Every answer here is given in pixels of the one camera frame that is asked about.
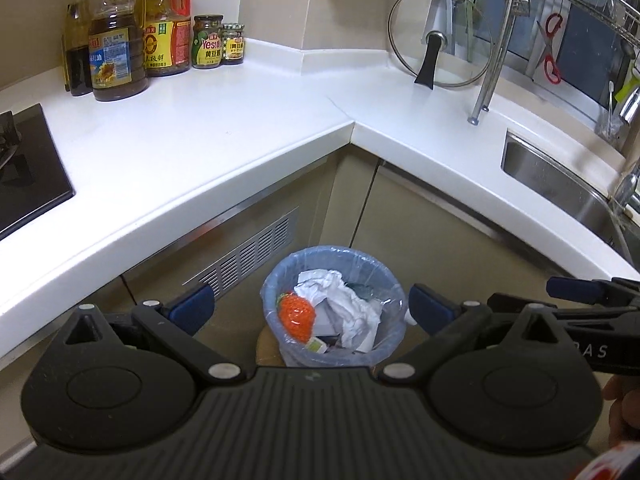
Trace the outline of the right hand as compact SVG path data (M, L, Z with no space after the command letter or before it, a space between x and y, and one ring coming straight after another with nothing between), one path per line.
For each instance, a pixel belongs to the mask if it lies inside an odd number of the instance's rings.
M612 376L602 390L603 399L612 401L608 412L608 446L638 441L640 429L640 385L638 377Z

